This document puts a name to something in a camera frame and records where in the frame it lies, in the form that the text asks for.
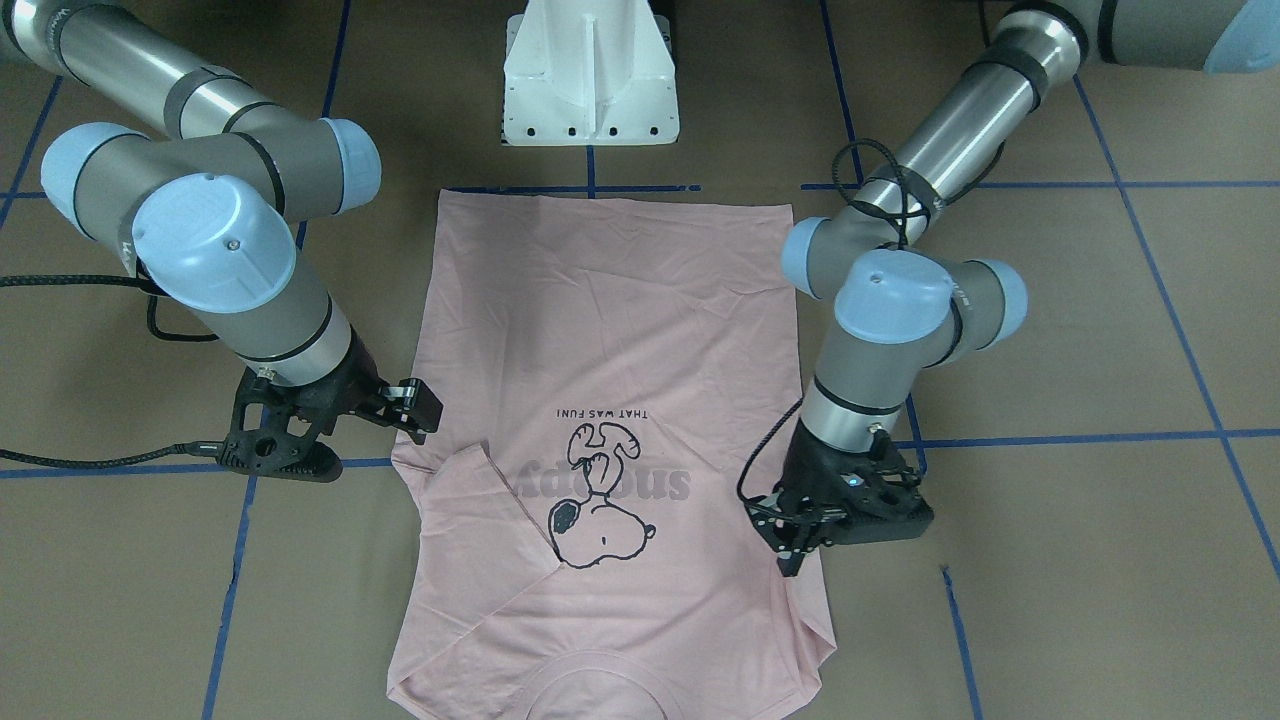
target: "blue joint cap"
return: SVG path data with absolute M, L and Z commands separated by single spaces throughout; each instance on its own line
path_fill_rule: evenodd
M 81 170 L 88 164 L 88 159 L 97 152 L 97 149 L 125 135 L 145 135 L 132 131 L 115 123 L 86 123 L 58 136 L 58 140 L 45 151 L 45 158 L 40 163 L 40 184 L 45 188 L 49 201 L 70 220 L 76 229 L 84 237 L 84 227 L 76 217 L 76 186 L 79 182 Z
M 151 278 L 205 313 L 244 313 L 284 290 L 297 265 L 288 223 L 247 182 L 193 174 L 169 181 L 133 218 Z
M 1206 73 L 1257 73 L 1280 63 L 1280 0 L 1249 0 L 1204 61 Z
M 796 290 L 814 300 L 820 297 L 813 293 L 813 287 L 809 284 L 809 246 L 813 243 L 814 233 L 818 232 L 818 225 L 827 220 L 828 218 L 800 220 L 782 243 L 782 274 L 796 286 Z
M 333 129 L 342 158 L 342 205 L 334 215 L 365 205 L 383 184 L 383 160 L 365 128 L 351 120 L 320 118 Z
M 924 255 L 872 250 L 854 261 L 836 293 L 836 322 L 867 342 L 914 342 L 947 319 L 954 291 L 946 268 Z
M 1027 283 L 1023 282 L 1023 277 L 1018 274 L 1018 270 L 1000 260 L 973 260 L 973 263 L 980 263 L 989 268 L 995 273 L 996 279 L 1000 281 L 1000 290 L 1005 293 L 1005 319 L 1000 323 L 1000 332 L 996 333 L 996 340 L 982 347 L 982 350 L 987 350 L 987 347 L 996 345 L 1023 327 L 1028 309 Z

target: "fabric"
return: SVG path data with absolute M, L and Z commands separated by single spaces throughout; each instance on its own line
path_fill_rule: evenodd
M 440 195 L 413 369 L 444 416 L 392 456 L 422 518 L 392 700 L 722 720 L 813 698 L 820 562 L 782 578 L 733 489 L 800 395 L 790 227 L 786 206 Z

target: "white plastic bracket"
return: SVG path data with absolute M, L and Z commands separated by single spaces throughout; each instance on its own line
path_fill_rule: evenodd
M 680 135 L 676 65 L 646 0 L 529 0 L 507 22 L 511 145 L 662 145 Z

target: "snoopy graphic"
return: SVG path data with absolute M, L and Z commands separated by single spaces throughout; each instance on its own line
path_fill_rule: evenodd
M 547 518 L 556 556 L 584 569 L 605 557 L 631 560 L 657 532 L 639 515 L 609 501 L 626 460 L 640 457 L 640 441 L 617 423 L 582 423 L 568 441 L 568 462 L 581 468 L 590 491 L 585 502 L 562 500 Z

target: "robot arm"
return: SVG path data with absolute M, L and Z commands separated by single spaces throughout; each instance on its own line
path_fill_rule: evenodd
M 783 575 L 818 546 L 919 537 L 933 518 L 890 439 L 920 369 L 1014 333 L 1027 314 L 1018 273 L 948 263 L 910 245 L 963 195 L 1000 145 L 1089 58 L 1254 72 L 1280 61 L 1272 0 L 1029 0 L 991 47 L 836 218 L 787 237 L 786 277 L 835 313 L 782 469 L 745 505 Z
M 90 123 L 50 146 L 49 200 L 125 270 L 196 314 L 247 365 L 225 442 L 204 455 L 236 471 L 328 482 L 317 442 L 352 414 L 421 443 L 442 406 L 415 378 L 390 386 L 288 223 L 372 200 L 378 150 L 356 123 L 303 120 L 230 70 L 164 40 L 114 3 L 6 5 L 10 53 L 100 90 L 174 140 Z M 264 407 L 261 423 L 247 419 Z M 308 423 L 302 436 L 289 419 Z

